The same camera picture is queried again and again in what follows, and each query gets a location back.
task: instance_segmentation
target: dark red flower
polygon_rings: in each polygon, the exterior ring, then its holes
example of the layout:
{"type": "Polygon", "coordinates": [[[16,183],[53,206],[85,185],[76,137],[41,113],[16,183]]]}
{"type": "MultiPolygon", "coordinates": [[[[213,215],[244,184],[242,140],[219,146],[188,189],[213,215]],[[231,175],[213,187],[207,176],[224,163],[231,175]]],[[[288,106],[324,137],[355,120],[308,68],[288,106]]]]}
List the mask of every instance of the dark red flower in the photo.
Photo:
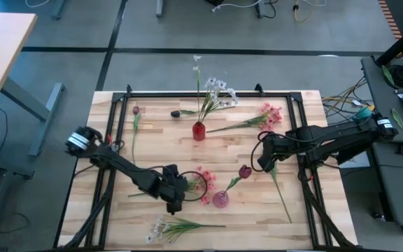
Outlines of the dark red flower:
{"type": "Polygon", "coordinates": [[[251,175],[251,167],[247,167],[246,165],[242,165],[239,170],[239,176],[241,179],[246,179],[251,175]]]}
{"type": "Polygon", "coordinates": [[[138,106],[134,106],[133,107],[133,114],[137,115],[139,113],[139,107],[138,106]]]}

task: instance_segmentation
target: red vase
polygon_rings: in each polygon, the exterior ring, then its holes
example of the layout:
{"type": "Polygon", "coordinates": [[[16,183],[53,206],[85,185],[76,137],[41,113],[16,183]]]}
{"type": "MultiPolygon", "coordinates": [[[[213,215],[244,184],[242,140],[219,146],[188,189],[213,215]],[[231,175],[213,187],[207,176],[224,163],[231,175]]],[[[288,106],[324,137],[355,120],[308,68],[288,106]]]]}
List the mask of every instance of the red vase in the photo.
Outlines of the red vase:
{"type": "Polygon", "coordinates": [[[216,192],[213,196],[213,204],[218,208],[224,208],[228,205],[228,203],[229,197],[225,191],[216,192]]]}
{"type": "Polygon", "coordinates": [[[192,136],[195,141],[201,141],[206,136],[206,128],[203,123],[196,122],[194,126],[192,126],[192,136]]]}

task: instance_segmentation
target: yellow cable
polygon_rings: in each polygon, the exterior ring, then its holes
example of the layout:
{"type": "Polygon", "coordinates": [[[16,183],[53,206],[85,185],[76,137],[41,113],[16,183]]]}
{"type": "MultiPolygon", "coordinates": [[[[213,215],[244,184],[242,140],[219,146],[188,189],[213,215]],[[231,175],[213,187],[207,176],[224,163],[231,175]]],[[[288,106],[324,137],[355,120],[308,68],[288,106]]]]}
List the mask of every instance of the yellow cable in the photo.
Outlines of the yellow cable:
{"type": "MultiPolygon", "coordinates": [[[[296,0],[295,5],[298,5],[298,4],[299,4],[299,0],[296,0]]],[[[312,14],[313,14],[313,12],[315,11],[317,5],[318,5],[318,0],[315,0],[315,5],[313,6],[311,12],[310,12],[310,13],[307,15],[307,17],[304,18],[303,20],[298,20],[298,10],[295,9],[295,10],[294,10],[295,21],[296,21],[296,22],[304,22],[304,21],[308,20],[308,18],[312,16],[312,14]]]]}

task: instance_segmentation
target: pink vase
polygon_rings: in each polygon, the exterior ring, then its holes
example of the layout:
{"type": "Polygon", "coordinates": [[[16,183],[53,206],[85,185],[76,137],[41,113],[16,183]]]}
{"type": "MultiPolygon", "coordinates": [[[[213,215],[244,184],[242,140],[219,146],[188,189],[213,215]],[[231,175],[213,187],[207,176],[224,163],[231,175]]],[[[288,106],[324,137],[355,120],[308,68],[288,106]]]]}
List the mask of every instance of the pink vase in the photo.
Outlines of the pink vase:
{"type": "Polygon", "coordinates": [[[213,204],[218,208],[224,208],[228,205],[228,203],[229,197],[225,191],[216,192],[213,196],[213,204]]]}

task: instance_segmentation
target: desk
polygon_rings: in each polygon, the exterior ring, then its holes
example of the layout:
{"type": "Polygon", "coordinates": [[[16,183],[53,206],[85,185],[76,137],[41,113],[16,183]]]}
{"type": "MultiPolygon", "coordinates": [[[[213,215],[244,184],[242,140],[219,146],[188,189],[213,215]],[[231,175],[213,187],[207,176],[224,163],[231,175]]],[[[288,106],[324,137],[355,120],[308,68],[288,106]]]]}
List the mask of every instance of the desk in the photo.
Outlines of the desk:
{"type": "Polygon", "coordinates": [[[30,155],[38,155],[52,115],[64,89],[57,83],[46,105],[8,78],[8,73],[20,54],[36,21],[34,14],[0,13],[0,92],[41,121],[38,134],[32,141],[30,155]]]}
{"type": "MultiPolygon", "coordinates": [[[[226,188],[231,178],[237,176],[239,167],[242,164],[249,164],[250,152],[257,142],[256,136],[260,132],[259,129],[243,128],[208,133],[205,140],[197,142],[192,139],[191,130],[196,121],[196,115],[182,116],[177,120],[169,115],[170,111],[177,109],[197,110],[197,98],[164,98],[160,97],[159,93],[151,93],[156,97],[128,99],[122,135],[126,146],[120,154],[128,160],[132,159],[132,108],[139,106],[141,120],[135,145],[136,165],[151,167],[158,164],[176,164],[180,173],[193,171],[201,165],[205,169],[210,169],[218,177],[216,186],[219,190],[226,188]]],[[[88,126],[105,132],[112,96],[112,92],[95,92],[88,126]]],[[[302,99],[308,123],[326,126],[327,121],[319,91],[303,91],[302,99]]],[[[252,118],[259,113],[263,102],[270,102],[282,108],[283,121],[276,126],[275,131],[282,133],[291,129],[288,103],[285,98],[277,97],[243,97],[236,108],[209,114],[204,122],[206,128],[225,127],[252,118]]],[[[300,125],[297,112],[295,117],[298,119],[297,124],[300,125]]],[[[260,156],[260,153],[262,153],[261,148],[257,150],[255,159],[260,156]]],[[[88,160],[79,160],[76,171],[88,165],[88,160]]],[[[292,223],[288,220],[270,174],[252,173],[250,178],[240,181],[228,191],[229,205],[226,208],[217,209],[212,204],[202,206],[200,202],[184,202],[183,210],[176,213],[177,217],[189,221],[223,224],[227,227],[189,232],[183,234],[175,244],[149,245],[146,244],[146,235],[150,232],[151,224],[156,218],[160,214],[165,214],[165,203],[145,195],[128,197],[139,191],[129,177],[117,172],[105,249],[311,249],[306,208],[297,172],[296,157],[278,163],[278,186],[292,223]]],[[[339,170],[322,167],[318,172],[327,213],[344,235],[351,242],[356,243],[339,170]]],[[[62,228],[58,233],[58,245],[69,242],[88,217],[97,173],[97,168],[90,169],[73,180],[62,228]]],[[[96,223],[99,227],[101,215],[96,223]]],[[[318,236],[320,242],[323,242],[323,232],[320,230],[317,216],[316,220],[318,236]]]]}
{"type": "MultiPolygon", "coordinates": [[[[390,110],[395,108],[403,120],[403,102],[393,88],[385,83],[382,69],[370,57],[362,59],[362,66],[376,110],[394,122],[390,110]]],[[[395,221],[403,229],[403,155],[396,154],[398,145],[403,144],[403,129],[395,122],[393,125],[399,134],[392,143],[374,143],[370,157],[375,161],[374,166],[381,180],[380,196],[384,214],[387,220],[395,221]]]]}

